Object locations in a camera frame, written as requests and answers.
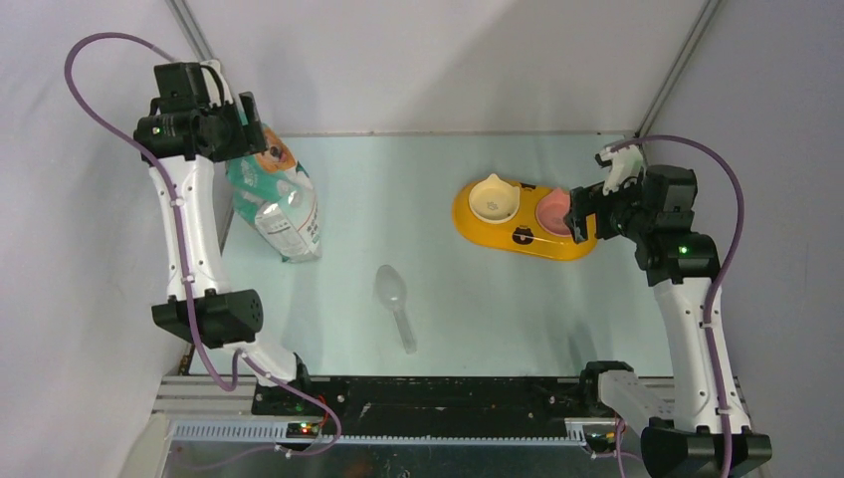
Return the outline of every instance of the black bracket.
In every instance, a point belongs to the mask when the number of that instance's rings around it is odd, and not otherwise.
[[[194,306],[199,336],[209,349],[235,342],[252,342],[264,325],[261,299],[251,289],[219,295],[205,291],[204,297],[194,300]],[[152,319],[162,329],[193,343],[187,302],[171,297],[166,304],[152,306]]]

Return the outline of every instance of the wire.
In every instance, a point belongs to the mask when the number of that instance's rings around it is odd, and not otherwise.
[[[130,42],[143,45],[144,47],[152,50],[153,52],[163,57],[168,62],[176,62],[177,60],[175,57],[161,50],[155,45],[147,42],[146,40],[135,37],[134,35],[129,35],[120,32],[94,33],[93,35],[88,35],[87,37],[77,42],[77,44],[74,45],[74,47],[68,53],[68,57],[65,59],[65,82],[68,84],[68,89],[71,91],[71,95],[74,97],[74,100],[77,101],[83,111],[87,113],[88,116],[91,117],[92,120],[96,121],[100,126],[104,127],[106,130],[125,141],[128,145],[140,151],[143,157],[145,157],[149,161],[149,164],[151,164],[152,167],[154,167],[155,170],[158,171],[158,174],[161,175],[161,179],[164,181],[164,184],[167,185],[167,193],[168,197],[170,198],[170,204],[172,204],[173,209],[173,222],[176,231],[176,243],[179,252],[179,265],[181,266],[182,272],[182,283],[184,284],[185,303],[187,305],[187,317],[188,323],[190,325],[190,336],[193,341],[193,345],[196,348],[197,353],[199,354],[199,358],[202,360],[202,364],[205,365],[205,369],[208,370],[208,374],[211,375],[211,378],[214,380],[214,382],[217,383],[220,388],[226,391],[232,391],[237,387],[238,373],[237,367],[235,366],[237,361],[233,360],[235,365],[232,366],[232,381],[227,383],[225,380],[223,380],[223,378],[214,368],[214,364],[211,363],[211,359],[208,357],[208,353],[205,351],[205,347],[202,345],[202,339],[199,336],[199,326],[196,323],[196,306],[193,303],[193,288],[190,287],[190,278],[192,277],[192,275],[190,272],[190,265],[188,264],[184,221],[182,219],[181,208],[178,206],[176,201],[178,199],[178,195],[176,194],[175,184],[173,184],[170,175],[167,173],[167,169],[165,169],[164,166],[161,164],[161,161],[159,161],[158,158],[155,157],[155,154],[153,154],[152,151],[147,149],[146,146],[135,141],[134,139],[129,137],[128,134],[117,129],[113,124],[98,115],[85,101],[85,99],[82,98],[82,95],[80,94],[79,89],[77,88],[76,83],[74,82],[73,67],[74,61],[76,60],[79,52],[82,50],[82,48],[86,47],[87,45],[93,42],[106,39],[128,40]]]
[[[174,222],[175,231],[176,231],[176,242],[177,242],[177,245],[178,245],[179,265],[181,266],[181,271],[182,271],[182,284],[184,285],[185,303],[186,303],[186,306],[187,306],[188,323],[190,325],[190,335],[191,335],[191,339],[193,341],[194,348],[196,349],[197,353],[199,354],[199,358],[202,360],[202,364],[205,365],[205,369],[208,371],[208,374],[211,375],[211,378],[214,380],[215,383],[217,383],[218,386],[220,386],[220,388],[222,388],[225,391],[232,391],[237,387],[237,383],[238,383],[238,371],[237,371],[238,358],[243,357],[244,361],[252,369],[254,369],[255,372],[257,372],[258,374],[267,377],[270,381],[272,381],[276,385],[280,386],[281,388],[285,389],[286,391],[288,391],[288,392],[290,392],[290,393],[292,393],[296,396],[299,396],[300,398],[303,398],[307,401],[310,401],[310,402],[316,404],[317,406],[319,406],[320,408],[324,409],[325,412],[328,415],[330,415],[331,418],[334,420],[334,423],[336,424],[336,428],[337,428],[336,434],[333,436],[333,438],[332,438],[331,442],[328,444],[328,446],[325,447],[325,448],[321,448],[319,450],[313,450],[313,451],[311,451],[310,449],[306,449],[304,451],[299,451],[299,452],[295,452],[293,450],[287,450],[287,453],[288,454],[302,455],[302,456],[312,456],[312,455],[317,455],[317,454],[320,454],[320,453],[323,453],[323,452],[329,450],[331,447],[333,447],[333,445],[337,442],[337,440],[339,440],[339,437],[342,433],[342,425],[340,424],[340,420],[337,417],[336,413],[334,413],[334,411],[330,407],[328,407],[326,404],[319,402],[315,398],[296,390],[295,388],[291,387],[290,385],[284,383],[279,378],[271,376],[267,372],[261,370],[257,365],[255,365],[254,362],[252,362],[248,357],[246,357],[243,354],[242,350],[237,350],[234,353],[234,355],[232,356],[232,380],[231,380],[231,382],[228,382],[228,383],[225,380],[223,380],[222,376],[220,376],[220,374],[217,372],[216,368],[214,368],[214,364],[211,362],[211,359],[208,357],[208,353],[205,351],[205,347],[202,345],[202,338],[199,335],[199,327],[197,325],[197,320],[196,320],[196,306],[195,306],[194,300],[193,300],[193,288],[190,286],[190,283],[191,283],[190,278],[192,276],[191,276],[191,272],[190,272],[190,265],[188,264],[187,243],[185,241],[184,222],[183,222],[183,219],[182,219],[180,206],[178,205],[178,203],[176,201],[178,199],[178,195],[176,194],[176,185],[173,183],[172,179],[170,178],[170,175],[167,173],[167,170],[161,164],[161,161],[159,161],[158,158],[155,157],[155,154],[153,154],[152,151],[147,149],[143,144],[135,141],[128,134],[119,130],[116,126],[114,126],[113,124],[111,124],[110,122],[105,120],[103,117],[98,115],[97,112],[95,112],[91,108],[91,106],[82,97],[82,94],[80,94],[79,89],[76,86],[76,82],[74,81],[73,66],[74,66],[74,61],[76,60],[79,52],[84,47],[86,47],[87,45],[89,45],[93,42],[96,42],[96,41],[99,41],[99,40],[106,40],[106,39],[120,39],[120,40],[127,40],[127,41],[130,41],[130,42],[134,42],[134,43],[137,43],[139,45],[142,45],[142,46],[152,50],[153,52],[155,52],[159,56],[163,57],[168,62],[171,62],[171,63],[177,62],[177,60],[172,55],[170,55],[167,52],[161,50],[160,48],[156,47],[152,43],[147,42],[146,40],[143,40],[142,38],[136,37],[134,35],[129,35],[129,34],[126,34],[126,33],[120,33],[120,32],[103,32],[103,33],[95,33],[95,34],[92,34],[92,35],[88,35],[85,38],[83,38],[82,40],[80,40],[79,42],[77,42],[73,46],[73,48],[71,48],[71,51],[68,52],[68,56],[65,59],[64,73],[65,73],[65,82],[68,85],[68,89],[70,90],[71,95],[74,97],[74,100],[76,100],[76,102],[79,104],[80,108],[82,108],[83,111],[89,117],[91,117],[92,120],[94,120],[100,126],[105,128],[108,132],[114,134],[115,136],[117,136],[120,139],[122,139],[123,141],[125,141],[128,145],[130,145],[133,148],[140,151],[141,155],[143,155],[143,157],[146,158],[149,161],[149,164],[152,165],[152,167],[155,168],[155,170],[158,172],[158,174],[161,175],[161,179],[164,181],[164,184],[167,185],[167,193],[168,193],[168,197],[170,198],[170,204],[172,205],[172,209],[173,209],[173,222]],[[217,78],[215,80],[218,88],[222,88],[222,84],[220,82],[217,82],[217,80],[219,80],[219,78]],[[244,451],[244,452],[242,452],[238,455],[235,455],[231,458],[227,458],[226,460],[223,460],[219,463],[214,463],[214,464],[211,464],[211,465],[201,465],[201,466],[198,466],[198,467],[195,467],[195,466],[192,466],[192,465],[185,465],[185,466],[190,467],[191,469],[195,469],[195,470],[208,470],[208,469],[217,468],[219,466],[229,464],[229,463],[231,463],[235,460],[238,460],[238,459],[240,459],[244,456],[247,456],[249,454],[256,453],[256,452],[259,452],[259,451],[266,451],[266,450],[270,450],[270,449],[275,450],[275,449],[283,449],[283,448],[281,448],[281,445],[260,445],[260,446],[257,446],[255,448],[251,448],[249,450],[246,450],[246,451]]]
[[[680,144],[685,144],[686,146],[691,146],[705,153],[706,155],[714,159],[715,162],[721,167],[721,169],[724,170],[724,172],[727,174],[727,177],[730,179],[730,183],[733,184],[733,191],[736,193],[736,231],[733,233],[733,241],[731,241],[730,243],[730,249],[728,249],[727,251],[727,257],[725,257],[724,259],[724,264],[721,266],[721,271],[719,271],[718,275],[710,286],[710,289],[707,291],[707,296],[704,300],[704,324],[708,325],[712,323],[713,304],[715,303],[716,294],[718,293],[718,289],[721,287],[721,284],[724,282],[724,277],[727,275],[727,269],[729,269],[730,264],[733,263],[733,257],[736,255],[736,249],[739,247],[741,232],[744,229],[744,193],[741,191],[741,184],[739,183],[739,178],[733,172],[733,169],[730,167],[726,160],[724,160],[711,148],[686,137],[674,136],[672,134],[653,134],[650,136],[634,137],[632,139],[628,139],[626,141],[622,141],[616,144],[610,149],[610,151],[615,152],[627,146],[631,146],[634,144],[643,144],[649,141],[678,142]],[[727,402],[727,386],[724,382],[724,374],[721,370],[721,360],[718,356],[718,346],[715,342],[715,332],[713,332],[712,328],[706,328],[706,337],[707,348],[709,349],[710,358],[712,360],[715,387],[718,391],[718,408],[719,415],[721,416],[722,435],[724,436],[724,458],[722,460],[721,477],[727,478],[728,476],[730,476],[730,469],[733,466],[733,431],[731,429],[730,424],[730,415],[728,414],[730,406]]]
[[[220,106],[222,107],[223,103],[226,101],[226,92],[223,89],[223,81],[220,79],[220,76],[217,75],[217,71],[208,65],[200,65],[199,68],[202,70],[208,70],[208,73],[211,74],[214,84],[217,85],[217,94],[220,96]]]
[[[581,446],[580,450],[582,450],[583,453],[586,453],[587,455],[591,456],[592,459],[615,458],[615,454],[618,453],[617,450],[616,451],[608,451],[606,453],[598,453],[598,452],[592,450],[592,448],[590,448],[589,445]],[[629,451],[622,451],[621,456],[623,456],[625,458],[632,458],[632,459],[639,461],[639,462],[642,461],[641,456],[639,456],[635,453],[630,453]]]
[[[624,474],[624,463],[621,461],[621,440],[624,438],[624,420],[619,420],[615,425],[615,459],[618,461],[618,473],[621,478],[627,478]]]
[[[208,471],[208,470],[220,468],[222,466],[226,466],[228,464],[234,463],[235,461],[237,461],[241,458],[244,458],[244,457],[249,456],[253,453],[258,453],[258,452],[262,452],[262,451],[284,451],[285,456],[287,456],[288,458],[290,458],[291,456],[315,456],[315,455],[319,455],[321,453],[327,452],[329,449],[331,449],[337,443],[337,441],[340,439],[340,436],[342,435],[342,423],[340,422],[340,419],[337,416],[337,414],[334,412],[334,410],[332,410],[327,404],[324,403],[324,398],[322,398],[321,396],[319,398],[313,398],[312,396],[310,396],[306,393],[303,393],[303,392],[291,387],[290,385],[284,383],[281,379],[279,379],[275,376],[272,376],[269,373],[266,373],[256,363],[254,363],[252,361],[252,359],[249,358],[249,356],[246,355],[242,350],[238,350],[237,353],[235,354],[235,356],[241,357],[243,359],[243,361],[246,363],[246,365],[250,366],[252,368],[252,370],[255,371],[256,374],[258,374],[260,376],[265,376],[272,383],[280,386],[281,388],[283,388],[287,392],[292,393],[293,395],[296,395],[299,398],[302,398],[306,401],[309,401],[309,402],[317,405],[322,410],[324,410],[325,416],[326,417],[330,416],[331,420],[333,420],[334,424],[336,425],[336,428],[337,428],[336,432],[334,433],[334,435],[331,436],[331,440],[328,442],[328,444],[325,447],[319,448],[319,449],[316,449],[316,450],[312,450],[312,448],[316,445],[316,442],[313,443],[311,446],[309,446],[307,449],[302,450],[302,451],[292,450],[292,449],[286,448],[286,447],[284,447],[284,446],[282,446],[281,444],[278,444],[278,443],[266,444],[266,445],[255,446],[255,447],[250,448],[248,450],[244,450],[244,451],[242,451],[242,452],[240,452],[240,453],[238,453],[234,456],[230,456],[226,459],[223,459],[223,460],[220,460],[220,461],[217,461],[217,462],[214,462],[214,463],[207,463],[207,464],[204,464],[204,465],[193,465],[193,464],[190,464],[190,463],[184,463],[180,460],[175,460],[174,462],[177,466],[179,466],[180,468],[184,468],[186,470],[190,470],[190,471]]]
[[[331,441],[328,442],[328,444],[325,448],[320,448],[319,450],[311,450],[310,448],[308,448],[307,450],[303,450],[303,451],[288,450],[287,452],[290,455],[293,455],[293,456],[297,456],[297,455],[299,455],[299,456],[319,455],[320,453],[324,453],[324,452],[328,451],[330,448],[332,448],[337,443],[337,441],[340,439],[340,436],[342,435],[342,423],[340,423],[339,417],[337,416],[336,413],[334,413],[334,410],[332,410],[331,407],[322,403],[318,399],[313,398],[312,396],[308,395],[307,393],[304,393],[300,390],[297,390],[297,389],[293,388],[292,386],[288,385],[287,383],[284,383],[284,381],[281,380],[280,378],[265,372],[256,363],[254,363],[248,355],[243,354],[242,357],[243,357],[243,361],[246,363],[246,365],[250,366],[252,368],[252,370],[254,370],[255,373],[258,376],[266,377],[269,381],[271,381],[272,383],[280,386],[281,388],[283,388],[287,392],[292,393],[293,395],[295,395],[295,396],[297,396],[297,397],[299,397],[299,398],[301,398],[305,401],[309,401],[310,403],[313,403],[314,405],[316,405],[319,408],[321,408],[322,410],[324,410],[325,413],[327,413],[328,416],[331,417],[331,420],[333,420],[334,425],[337,428],[336,432],[331,437]]]
[[[323,404],[323,405],[328,405],[328,403],[325,401],[325,397],[324,397],[324,396],[320,395],[320,396],[318,396],[317,398],[319,399],[319,401],[321,401],[321,402],[322,402],[322,404]],[[326,413],[325,415],[323,415],[323,416],[322,416],[322,421],[319,423],[319,429],[320,429],[320,430],[322,430],[322,426],[323,426],[323,425],[325,425],[325,423],[326,423],[327,421],[328,421],[328,414]]]

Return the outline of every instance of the metal frame edge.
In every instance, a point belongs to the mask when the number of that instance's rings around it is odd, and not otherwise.
[[[644,136],[650,132],[651,127],[653,127],[656,118],[662,110],[662,107],[665,105],[665,102],[668,100],[671,92],[674,91],[674,87],[677,86],[677,83],[683,72],[686,70],[686,67],[689,65],[689,60],[694,55],[698,45],[700,45],[701,40],[704,38],[704,35],[712,25],[715,15],[725,3],[725,0],[707,0],[704,3],[704,6],[701,7],[698,18],[695,20],[695,23],[692,24],[692,28],[689,30],[689,34],[683,42],[683,47],[681,47],[680,52],[677,54],[677,58],[675,58],[674,63],[671,65],[671,68],[669,69],[665,80],[663,80],[657,95],[654,97],[654,100],[651,102],[651,106],[648,107],[648,110],[645,112],[645,116],[642,118],[642,122],[639,124],[639,128],[637,129],[639,136]]]

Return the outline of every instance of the plastic bag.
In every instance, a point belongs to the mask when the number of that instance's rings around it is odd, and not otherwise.
[[[266,125],[267,151],[234,159],[226,175],[234,208],[285,262],[319,257],[317,194],[305,168]]]

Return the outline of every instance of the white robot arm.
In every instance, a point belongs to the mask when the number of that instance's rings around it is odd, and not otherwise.
[[[697,178],[675,166],[642,172],[639,148],[621,146],[610,144],[595,156],[602,167],[611,166],[607,180],[573,189],[565,222],[581,242],[589,234],[586,216],[594,214],[598,239],[620,235],[636,244],[636,262],[665,322],[675,401],[642,385],[624,362],[591,362],[581,375],[587,402],[611,408],[641,437],[651,476],[718,476],[725,448],[732,451],[726,471],[741,476],[770,458],[770,439],[752,432],[736,391],[720,288],[705,317],[721,265],[712,238],[691,231]]]
[[[160,172],[151,167],[169,258],[169,300],[152,308],[153,318],[163,329],[192,342],[185,304],[189,287],[205,346],[240,353],[270,375],[293,380],[297,357],[261,337],[263,310],[258,294],[232,292],[214,219],[214,164],[267,148],[252,97],[241,95],[243,123],[216,60],[162,65],[155,68],[155,76],[161,97],[153,101],[150,116],[138,122],[134,137],[159,158],[177,198],[171,200]],[[183,248],[176,233],[174,205],[181,213]],[[187,256],[189,271],[182,271],[181,254]],[[273,385],[266,376],[258,380],[261,385]]]

